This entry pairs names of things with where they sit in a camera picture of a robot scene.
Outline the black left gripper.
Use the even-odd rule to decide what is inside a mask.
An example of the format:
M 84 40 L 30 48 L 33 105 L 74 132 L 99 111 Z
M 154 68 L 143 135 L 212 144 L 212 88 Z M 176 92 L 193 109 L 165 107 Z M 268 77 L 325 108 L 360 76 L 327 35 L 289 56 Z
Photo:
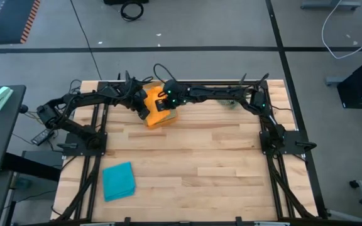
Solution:
M 129 109 L 142 109 L 138 111 L 138 116 L 141 120 L 145 120 L 150 111 L 146 108 L 145 99 L 147 98 L 147 94 L 144 89 L 139 89 L 138 91 L 129 94 L 126 98 L 127 108 Z

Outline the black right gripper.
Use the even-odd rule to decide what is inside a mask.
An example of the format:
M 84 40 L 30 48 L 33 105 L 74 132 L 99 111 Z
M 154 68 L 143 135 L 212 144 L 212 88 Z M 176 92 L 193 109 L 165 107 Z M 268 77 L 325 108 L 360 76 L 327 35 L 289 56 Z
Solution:
M 167 97 L 164 100 L 158 99 L 155 101 L 157 111 L 175 109 L 187 103 L 185 99 L 185 94 L 187 93 L 186 85 L 178 83 L 176 80 L 168 80 L 164 85 L 163 91 Z

